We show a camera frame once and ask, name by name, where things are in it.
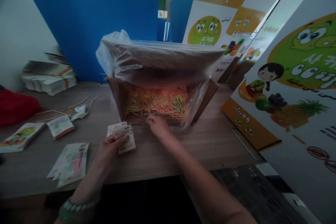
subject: loose straw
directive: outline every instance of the loose straw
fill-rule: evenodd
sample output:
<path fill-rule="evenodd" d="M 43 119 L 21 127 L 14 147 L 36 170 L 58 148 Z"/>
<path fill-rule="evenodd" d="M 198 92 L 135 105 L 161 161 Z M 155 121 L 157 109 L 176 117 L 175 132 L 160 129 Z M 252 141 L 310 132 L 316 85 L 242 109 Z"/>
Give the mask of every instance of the loose straw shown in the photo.
<path fill-rule="evenodd" d="M 37 113 L 37 114 L 44 114 L 44 113 L 49 113 L 49 112 L 56 112 L 56 113 L 60 113 L 60 114 L 66 115 L 66 116 L 71 116 L 71 115 L 65 114 L 65 113 L 63 113 L 61 111 L 57 111 L 57 110 L 48 110 L 48 111 L 40 112 L 40 113 Z"/>
<path fill-rule="evenodd" d="M 49 121 L 49 120 L 56 119 L 56 118 L 60 118 L 60 117 L 53 117 L 53 118 L 49 118 L 49 119 L 40 120 L 40 121 L 37 121 L 37 122 L 40 123 L 40 122 L 43 122 L 43 121 Z"/>
<path fill-rule="evenodd" d="M 91 106 L 92 106 L 92 103 L 99 97 L 100 95 L 98 95 L 96 98 L 94 98 L 93 100 L 92 100 L 92 102 L 91 102 L 91 104 L 90 104 L 90 107 L 89 108 L 91 108 Z"/>
<path fill-rule="evenodd" d="M 169 114 L 172 117 L 181 120 L 188 101 L 187 88 L 166 89 L 149 89 L 145 90 L 138 87 L 130 94 L 127 113 L 141 115 L 152 114 L 158 112 L 161 114 Z"/>
<path fill-rule="evenodd" d="M 77 104 L 75 104 L 75 105 L 72 105 L 72 106 L 68 107 L 68 109 L 71 109 L 72 107 L 76 107 L 77 105 L 82 104 L 83 102 L 86 101 L 87 98 L 89 98 L 89 96 L 86 97 L 86 98 L 84 99 L 84 101 L 82 101 L 81 103 L 77 103 Z"/>

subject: grape illustration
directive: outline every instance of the grape illustration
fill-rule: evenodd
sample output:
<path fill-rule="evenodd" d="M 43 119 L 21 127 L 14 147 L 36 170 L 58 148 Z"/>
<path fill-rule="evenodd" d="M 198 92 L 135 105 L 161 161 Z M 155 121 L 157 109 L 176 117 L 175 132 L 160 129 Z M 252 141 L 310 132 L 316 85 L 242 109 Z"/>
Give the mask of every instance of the grape illustration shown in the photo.
<path fill-rule="evenodd" d="M 281 94 L 279 93 L 271 94 L 271 96 L 268 98 L 268 101 L 276 108 L 282 108 L 287 105 L 287 102 L 281 97 Z"/>

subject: promotional banner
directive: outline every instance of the promotional banner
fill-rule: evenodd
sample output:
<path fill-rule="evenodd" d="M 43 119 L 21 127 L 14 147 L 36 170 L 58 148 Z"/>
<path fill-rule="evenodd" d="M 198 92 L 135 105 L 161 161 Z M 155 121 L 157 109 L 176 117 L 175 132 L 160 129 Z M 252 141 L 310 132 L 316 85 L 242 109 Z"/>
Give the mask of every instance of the promotional banner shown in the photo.
<path fill-rule="evenodd" d="M 257 61 L 301 2 L 301 0 L 279 0 L 240 61 L 247 59 Z"/>
<path fill-rule="evenodd" d="M 303 0 L 222 107 L 322 223 L 335 223 L 335 3 Z"/>
<path fill-rule="evenodd" d="M 224 57 L 214 65 L 212 79 L 217 81 L 274 2 L 275 0 L 194 0 L 183 43 L 225 49 Z"/>

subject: blue wall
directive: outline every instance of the blue wall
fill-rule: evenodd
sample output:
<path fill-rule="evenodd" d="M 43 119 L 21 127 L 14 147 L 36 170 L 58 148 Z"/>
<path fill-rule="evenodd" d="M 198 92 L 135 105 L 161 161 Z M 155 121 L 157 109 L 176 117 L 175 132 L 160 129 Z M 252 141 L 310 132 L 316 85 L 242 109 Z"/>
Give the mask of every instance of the blue wall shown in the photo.
<path fill-rule="evenodd" d="M 170 28 L 172 42 L 182 43 L 193 0 L 170 2 Z"/>
<path fill-rule="evenodd" d="M 157 37 L 159 0 L 34 0 L 82 81 L 100 81 L 96 58 L 101 38 L 124 29 L 131 39 Z"/>

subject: table surface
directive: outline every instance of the table surface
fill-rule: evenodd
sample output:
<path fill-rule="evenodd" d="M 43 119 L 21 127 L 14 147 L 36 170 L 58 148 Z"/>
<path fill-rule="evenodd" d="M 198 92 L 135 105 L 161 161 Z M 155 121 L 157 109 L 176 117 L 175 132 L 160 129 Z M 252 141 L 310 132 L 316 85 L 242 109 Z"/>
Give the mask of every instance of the table surface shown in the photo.
<path fill-rule="evenodd" d="M 48 127 L 45 127 L 25 150 L 18 153 L 1 154 L 4 163 L 0 165 L 0 196 L 12 198 L 26 195 L 71 190 L 78 182 L 56 189 L 57 181 L 46 179 L 66 144 L 90 143 L 87 163 L 90 165 L 99 143 L 106 137 L 107 126 L 118 123 L 115 109 L 111 108 L 111 91 L 99 83 L 79 82 L 76 86 L 55 96 L 24 90 L 24 94 L 36 97 L 44 111 L 61 110 L 83 101 L 93 103 L 88 117 L 73 122 L 76 130 L 65 135 L 58 143 L 53 141 Z M 261 155 L 238 131 L 240 139 L 248 147 L 257 161 L 246 150 L 232 132 L 235 126 L 221 112 L 221 106 L 232 90 L 222 84 L 198 122 L 185 133 L 176 133 L 184 147 L 208 170 L 250 165 L 264 162 Z M 58 115 L 45 113 L 34 115 L 26 122 L 36 122 Z M 0 129 L 0 139 L 15 133 L 24 122 Z M 108 183 L 122 183 L 136 180 L 181 174 L 174 160 L 152 135 L 147 125 L 133 125 L 136 149 L 119 156 L 116 171 L 108 178 Z"/>

